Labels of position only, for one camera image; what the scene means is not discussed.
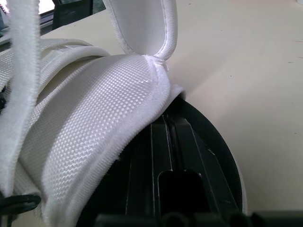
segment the beige table surface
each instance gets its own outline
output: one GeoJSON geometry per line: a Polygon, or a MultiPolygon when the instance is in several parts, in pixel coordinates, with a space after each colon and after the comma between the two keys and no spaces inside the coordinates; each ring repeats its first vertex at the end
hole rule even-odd
{"type": "MultiPolygon", "coordinates": [[[[295,0],[177,4],[169,75],[235,154],[249,211],[303,210],[303,6],[295,0]]],[[[106,10],[43,37],[78,38],[123,53],[106,10]]],[[[35,226],[31,221],[25,214],[13,226],[35,226]]]]}

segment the white fabric pad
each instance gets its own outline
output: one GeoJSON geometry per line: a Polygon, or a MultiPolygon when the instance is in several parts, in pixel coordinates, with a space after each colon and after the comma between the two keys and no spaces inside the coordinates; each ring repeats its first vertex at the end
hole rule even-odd
{"type": "Polygon", "coordinates": [[[175,0],[104,0],[125,53],[167,60],[177,45],[175,0]]]}
{"type": "Polygon", "coordinates": [[[20,154],[47,224],[74,226],[123,148],[161,114],[170,92],[161,62],[115,55],[57,75],[66,79],[36,106],[20,154]]]}

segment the black buckle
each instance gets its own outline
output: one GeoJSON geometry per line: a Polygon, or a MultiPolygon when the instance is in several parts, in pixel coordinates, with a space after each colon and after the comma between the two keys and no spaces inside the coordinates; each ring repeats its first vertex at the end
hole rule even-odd
{"type": "Polygon", "coordinates": [[[5,104],[6,104],[6,100],[5,100],[5,98],[3,97],[3,93],[5,92],[5,89],[6,89],[6,87],[4,87],[4,88],[2,89],[2,91],[0,92],[0,113],[1,113],[1,110],[4,109],[5,104]]]}
{"type": "Polygon", "coordinates": [[[35,209],[40,202],[41,198],[38,195],[14,195],[4,198],[0,193],[0,218],[7,216],[7,226],[9,227],[18,214],[35,209]]]}

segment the textured white fabric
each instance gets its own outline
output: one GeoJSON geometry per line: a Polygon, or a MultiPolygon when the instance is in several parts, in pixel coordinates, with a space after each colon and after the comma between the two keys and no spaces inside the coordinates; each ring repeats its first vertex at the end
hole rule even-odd
{"type": "Polygon", "coordinates": [[[50,226],[74,226],[122,149],[160,114],[169,91],[158,62],[115,55],[74,71],[36,107],[20,161],[42,191],[50,226]]]}
{"type": "MultiPolygon", "coordinates": [[[[15,7],[17,0],[12,1],[15,7]]],[[[24,2],[31,7],[37,3],[24,2]]],[[[6,196],[13,191],[40,195],[42,202],[36,212],[49,226],[76,225],[83,207],[123,148],[182,90],[177,86],[171,89],[164,61],[176,46],[175,2],[142,2],[129,0],[138,5],[125,7],[126,14],[116,14],[129,21],[131,11],[142,12],[136,19],[144,22],[137,23],[139,29],[131,27],[128,31],[127,23],[119,25],[133,48],[127,53],[139,54],[109,56],[84,41],[64,39],[41,40],[38,51],[33,47],[40,42],[33,26],[31,32],[35,34],[29,45],[33,49],[22,43],[20,50],[0,57],[0,88],[7,86],[5,97],[9,101],[0,116],[1,127],[8,119],[10,106],[18,114],[12,114],[6,128],[15,126],[12,121],[16,117],[24,116],[19,128],[6,133],[17,136],[17,140],[3,143],[5,136],[0,135],[0,170],[8,171],[0,175],[0,188],[6,196]],[[29,66],[24,65],[33,59],[29,66]],[[27,101],[20,108],[21,95],[27,101]],[[9,155],[7,145],[15,146],[9,155]]],[[[113,8],[121,12],[121,7],[124,5],[113,8]]],[[[36,8],[29,11],[27,22],[36,26],[35,13],[36,8]]],[[[17,19],[12,30],[18,30],[21,24],[17,19]]]]}
{"type": "Polygon", "coordinates": [[[175,0],[104,0],[125,53],[167,60],[177,45],[175,0]]]}

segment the white velcro strap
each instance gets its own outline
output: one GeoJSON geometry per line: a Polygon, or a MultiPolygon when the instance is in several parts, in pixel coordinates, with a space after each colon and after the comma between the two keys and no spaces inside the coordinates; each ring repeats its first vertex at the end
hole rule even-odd
{"type": "Polygon", "coordinates": [[[177,44],[175,0],[104,0],[125,53],[168,59],[177,44]]]}
{"type": "Polygon", "coordinates": [[[36,103],[40,59],[38,0],[10,0],[9,8],[14,63],[10,101],[0,116],[0,190],[4,196],[13,193],[17,160],[36,103]]]}

